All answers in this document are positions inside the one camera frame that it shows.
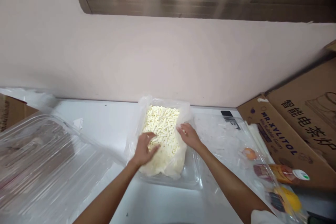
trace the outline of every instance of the hand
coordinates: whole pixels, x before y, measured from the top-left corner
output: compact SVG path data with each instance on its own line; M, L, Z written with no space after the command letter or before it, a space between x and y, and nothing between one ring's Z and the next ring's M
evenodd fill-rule
M198 151L198 149L203 145L196 133L196 130L194 130L189 123L183 123L176 129L180 133L182 140L194 150Z
M154 156L154 154L160 148L160 145L156 145L151 151L148 149L148 144L156 135L153 132L143 133L139 136L138 144L136 146L135 154L130 162L134 163L140 168L140 166L147 164Z

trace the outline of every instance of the plastic bag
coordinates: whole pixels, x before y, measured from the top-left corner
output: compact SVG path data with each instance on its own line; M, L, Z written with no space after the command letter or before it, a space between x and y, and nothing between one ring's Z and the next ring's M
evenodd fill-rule
M132 128L130 129L129 135L126 140L126 147L124 154L126 155L127 160L130 160L134 156L134 152L138 143L138 137L142 133L142 130L145 125L146 114L147 111L149 110L149 106L151 105L178 109L180 111L180 114L177 118L176 125L180 125L184 122L193 119L190 103L188 102L169 100L169 99L158 99L153 98L152 96L142 97L138 102L138 108L139 108L138 114L135 117ZM160 172L173 179L179 179L184 166L184 159L186 155L187 145L183 142L180 134L176 129L175 129L175 135L181 148L170 160L168 165ZM150 162L145 166L143 166L140 169L140 171L148 176L154 176L158 174L153 171Z
M58 102L53 95L48 93L39 93L35 89L5 87L0 88L0 93L24 101L28 106L41 111L45 107L55 107Z

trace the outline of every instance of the white sleeve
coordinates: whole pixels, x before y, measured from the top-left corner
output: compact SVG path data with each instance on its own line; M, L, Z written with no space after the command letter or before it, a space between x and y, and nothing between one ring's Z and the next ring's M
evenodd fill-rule
M251 224L284 224L274 214L268 211L253 210Z

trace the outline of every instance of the forearm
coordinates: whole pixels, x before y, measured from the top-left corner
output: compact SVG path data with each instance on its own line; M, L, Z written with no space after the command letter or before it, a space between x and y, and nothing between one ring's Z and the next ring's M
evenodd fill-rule
M268 206L234 173L225 167L206 147L201 144L196 151L204 160L225 197L244 224L251 223L253 210L272 212Z
M139 166L130 161L124 170L95 198L74 224L109 224Z

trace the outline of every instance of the person's right hand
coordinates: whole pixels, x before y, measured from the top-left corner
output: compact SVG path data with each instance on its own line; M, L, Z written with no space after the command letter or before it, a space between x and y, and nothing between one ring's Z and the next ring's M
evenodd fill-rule
M176 129L180 133L182 140L194 150L197 151L203 145L196 130L189 123L183 123Z

